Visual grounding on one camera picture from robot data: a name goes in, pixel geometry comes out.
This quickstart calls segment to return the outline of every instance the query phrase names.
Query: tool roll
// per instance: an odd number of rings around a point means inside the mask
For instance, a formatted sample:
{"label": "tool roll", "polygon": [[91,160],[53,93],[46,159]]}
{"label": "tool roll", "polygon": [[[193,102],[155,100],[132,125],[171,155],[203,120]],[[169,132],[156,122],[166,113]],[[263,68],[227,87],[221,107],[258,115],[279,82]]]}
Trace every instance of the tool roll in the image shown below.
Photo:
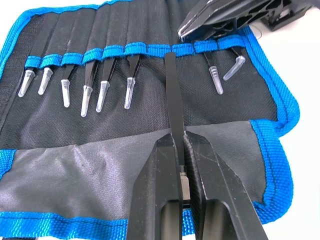
{"label": "tool roll", "polygon": [[[125,239],[137,176],[155,142],[171,133],[165,56],[175,54],[184,129],[205,137],[242,181],[263,224],[280,218],[293,197],[279,137],[299,107],[250,28],[181,43],[177,29],[197,0],[114,0],[39,8],[13,25],[0,55],[0,236]],[[246,61],[228,80],[236,62]],[[215,63],[218,94],[204,53]],[[129,109],[127,56],[140,55]],[[100,112],[104,64],[115,59]],[[86,65],[96,61],[86,116]],[[64,106],[61,80],[69,80]],[[52,75],[38,94],[49,68]],[[18,96],[25,70],[34,77]],[[195,233],[183,210],[182,234]]]}

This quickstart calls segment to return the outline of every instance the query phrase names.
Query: tool pouch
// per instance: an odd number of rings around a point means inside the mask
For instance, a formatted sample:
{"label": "tool pouch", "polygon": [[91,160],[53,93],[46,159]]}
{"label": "tool pouch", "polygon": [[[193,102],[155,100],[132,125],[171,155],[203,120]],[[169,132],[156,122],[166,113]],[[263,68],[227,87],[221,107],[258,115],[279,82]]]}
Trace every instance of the tool pouch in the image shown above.
{"label": "tool pouch", "polygon": [[[298,104],[250,28],[181,43],[177,30],[196,2],[113,0],[32,9],[17,19],[0,54],[0,236],[126,237],[134,182],[155,142],[171,132],[164,62],[170,52],[176,55],[185,129],[204,136],[239,176],[263,224],[288,210],[293,182],[279,137],[297,124]],[[46,34],[38,37],[41,29]],[[37,39],[43,42],[35,44]],[[224,81],[235,64],[231,47],[241,47],[246,62]],[[222,95],[204,52],[214,55]],[[136,54],[141,64],[125,109],[126,56]],[[99,64],[87,116],[81,117],[84,66],[108,58],[117,63],[104,107],[96,112]],[[61,80],[69,64],[77,68],[65,108]],[[53,75],[39,95],[45,67]],[[35,69],[35,78],[18,97],[26,68]],[[182,231],[194,233],[188,209]]]}

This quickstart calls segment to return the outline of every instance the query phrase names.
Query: white surface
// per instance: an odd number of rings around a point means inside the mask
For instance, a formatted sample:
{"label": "white surface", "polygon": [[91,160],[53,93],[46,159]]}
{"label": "white surface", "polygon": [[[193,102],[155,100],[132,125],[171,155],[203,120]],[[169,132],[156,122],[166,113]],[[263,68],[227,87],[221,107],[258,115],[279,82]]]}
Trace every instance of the white surface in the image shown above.
{"label": "white surface", "polygon": [[[103,0],[16,0],[1,1],[0,45],[25,10],[39,7],[66,7],[101,4]],[[320,239],[320,10],[309,10],[303,18],[276,31],[262,24],[258,40],[266,56],[300,106],[300,121],[280,139],[290,163],[294,197],[292,206],[281,219],[266,224],[269,240]],[[256,36],[259,31],[253,28]],[[193,240],[187,236],[184,240]]]}

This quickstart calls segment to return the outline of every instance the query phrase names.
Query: clear plastic tip cover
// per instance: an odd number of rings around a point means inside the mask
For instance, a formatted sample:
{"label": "clear plastic tip cover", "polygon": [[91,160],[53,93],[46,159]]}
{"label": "clear plastic tip cover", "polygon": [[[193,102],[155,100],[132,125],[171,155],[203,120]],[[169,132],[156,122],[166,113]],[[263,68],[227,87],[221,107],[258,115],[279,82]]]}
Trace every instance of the clear plastic tip cover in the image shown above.
{"label": "clear plastic tip cover", "polygon": [[68,79],[61,80],[63,105],[66,108],[70,106],[69,85],[70,81]]}
{"label": "clear plastic tip cover", "polygon": [[100,113],[102,110],[102,107],[104,106],[105,98],[106,98],[109,87],[110,87],[110,83],[108,81],[100,82],[99,98],[98,98],[98,103],[95,109],[97,113]]}
{"label": "clear plastic tip cover", "polygon": [[210,72],[210,75],[212,77],[213,84],[215,86],[216,92],[219,95],[222,95],[224,93],[224,89],[222,88],[222,85],[221,85],[221,81],[220,81],[220,78],[219,78],[219,73],[218,73],[217,67],[216,66],[211,66],[209,68],[209,72]]}
{"label": "clear plastic tip cover", "polygon": [[20,91],[18,93],[18,96],[20,98],[22,98],[26,94],[26,91],[27,91],[31,81],[34,79],[35,76],[36,75],[35,75],[34,71],[32,71],[32,70],[25,71],[24,78],[22,80],[22,85],[21,85]]}
{"label": "clear plastic tip cover", "polygon": [[223,80],[227,81],[229,78],[231,78],[245,63],[246,58],[244,56],[238,56],[235,59],[235,64],[232,66],[232,68],[223,76]]}
{"label": "clear plastic tip cover", "polygon": [[82,98],[82,107],[81,107],[81,116],[87,116],[89,100],[93,89],[90,86],[83,86],[83,98]]}
{"label": "clear plastic tip cover", "polygon": [[132,95],[134,93],[134,87],[136,84],[136,78],[135,77],[128,77],[126,79],[126,81],[127,81],[127,85],[126,85],[124,108],[130,109]]}
{"label": "clear plastic tip cover", "polygon": [[50,78],[51,78],[53,73],[54,72],[50,69],[50,67],[45,67],[44,68],[41,84],[40,84],[39,91],[38,91],[39,95],[42,95],[42,94],[45,93],[45,90],[46,90],[46,88],[48,86],[48,83],[49,83]]}

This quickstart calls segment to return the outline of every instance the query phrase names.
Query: blue binding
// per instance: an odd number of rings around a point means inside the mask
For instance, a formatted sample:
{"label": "blue binding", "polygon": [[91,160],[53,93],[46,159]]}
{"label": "blue binding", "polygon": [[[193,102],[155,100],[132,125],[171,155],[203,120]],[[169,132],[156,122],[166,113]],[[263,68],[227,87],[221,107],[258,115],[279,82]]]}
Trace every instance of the blue binding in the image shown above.
{"label": "blue binding", "polygon": [[[104,4],[114,4],[112,0]],[[76,11],[81,8],[98,9],[100,5],[80,5],[61,8],[42,7],[24,12],[14,23],[0,52],[0,78],[6,62],[11,55],[20,32],[34,15],[48,12],[62,13]],[[265,163],[266,189],[263,203],[254,202],[254,207],[263,224],[280,218],[288,210],[293,197],[293,183],[290,167],[278,137],[289,132],[298,122],[300,111],[286,85],[267,60],[249,27],[239,31],[237,35],[215,40],[199,41],[194,44],[176,45],[145,44],[134,42],[126,46],[112,45],[104,49],[95,48],[84,55],[66,53],[64,56],[52,54],[43,58],[29,56],[25,66],[44,68],[49,65],[64,64],[83,65],[91,60],[102,60],[108,57],[124,57],[131,54],[144,54],[163,58],[168,52],[175,52],[178,57],[199,54],[206,51],[222,50],[233,46],[245,47],[250,59],[265,79],[269,91],[277,106],[277,121],[266,119],[252,120],[261,153]],[[0,179],[11,168],[15,150],[0,150]],[[0,236],[14,237],[44,237],[53,236],[60,239],[125,239],[128,220],[99,220],[89,217],[64,218],[54,213],[36,212],[0,212]],[[193,234],[194,227],[190,210],[183,212],[183,235]]]}

